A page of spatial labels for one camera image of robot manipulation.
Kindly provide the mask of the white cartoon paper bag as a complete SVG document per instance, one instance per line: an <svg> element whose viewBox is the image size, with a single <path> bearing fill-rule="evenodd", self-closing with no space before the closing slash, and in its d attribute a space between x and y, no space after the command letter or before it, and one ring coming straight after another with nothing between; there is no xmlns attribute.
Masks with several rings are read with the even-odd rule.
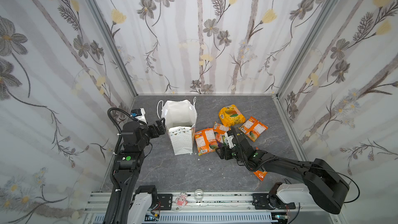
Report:
<svg viewBox="0 0 398 224"><path fill-rule="evenodd" d="M169 136L174 155L193 153L194 133L198 113L193 101L163 101L157 104L157 116L165 120L166 133Z"/></svg>

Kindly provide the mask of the large orange snack pack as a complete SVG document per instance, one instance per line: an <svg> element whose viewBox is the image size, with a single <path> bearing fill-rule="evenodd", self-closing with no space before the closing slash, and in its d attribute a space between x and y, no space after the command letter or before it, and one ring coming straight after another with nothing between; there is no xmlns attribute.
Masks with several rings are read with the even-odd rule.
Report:
<svg viewBox="0 0 398 224"><path fill-rule="evenodd" d="M218 143L212 128L196 132L194 134L194 138L197 144L199 156L214 152L218 148Z"/></svg>

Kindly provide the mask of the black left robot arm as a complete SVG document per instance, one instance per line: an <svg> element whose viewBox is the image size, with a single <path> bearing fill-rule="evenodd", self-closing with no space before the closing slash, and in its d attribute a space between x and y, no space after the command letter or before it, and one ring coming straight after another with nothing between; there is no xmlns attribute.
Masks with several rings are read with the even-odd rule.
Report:
<svg viewBox="0 0 398 224"><path fill-rule="evenodd" d="M125 114L131 121L121 127L112 116L114 111ZM165 119L161 118L155 124L148 125L116 107L111 107L107 115L118 130L118 141L115 145L114 162L109 176L113 191L103 223L126 224L133 190L145 159L144 149L150 145L151 139L166 133Z"/></svg>

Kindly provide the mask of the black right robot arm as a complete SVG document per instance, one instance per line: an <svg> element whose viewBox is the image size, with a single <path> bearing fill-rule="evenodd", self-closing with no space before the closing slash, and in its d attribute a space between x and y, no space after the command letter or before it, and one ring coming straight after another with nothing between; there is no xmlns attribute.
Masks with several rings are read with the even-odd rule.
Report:
<svg viewBox="0 0 398 224"><path fill-rule="evenodd" d="M296 184L277 182L266 194L254 194L257 209L288 209L299 203L316 204L330 214L339 214L350 190L347 176L332 169L324 160L298 161L253 148L246 139L219 146L221 159L235 159L250 172L271 172L297 180Z"/></svg>

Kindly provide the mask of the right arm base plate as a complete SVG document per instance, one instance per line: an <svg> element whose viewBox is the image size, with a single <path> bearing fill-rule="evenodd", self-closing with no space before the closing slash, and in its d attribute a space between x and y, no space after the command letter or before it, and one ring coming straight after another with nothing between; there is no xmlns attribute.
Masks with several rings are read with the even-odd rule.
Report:
<svg viewBox="0 0 398 224"><path fill-rule="evenodd" d="M266 209L266 210L287 210L296 209L294 203L284 203L276 195L273 194L252 194L253 201L252 205L256 210Z"/></svg>

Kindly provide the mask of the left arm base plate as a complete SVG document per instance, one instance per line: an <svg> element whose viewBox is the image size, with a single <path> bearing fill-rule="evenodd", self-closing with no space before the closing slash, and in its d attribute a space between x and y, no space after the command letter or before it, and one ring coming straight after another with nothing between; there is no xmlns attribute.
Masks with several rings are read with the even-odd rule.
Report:
<svg viewBox="0 0 398 224"><path fill-rule="evenodd" d="M152 208L152 211L170 211L172 209L172 204L172 194L159 194L155 207Z"/></svg>

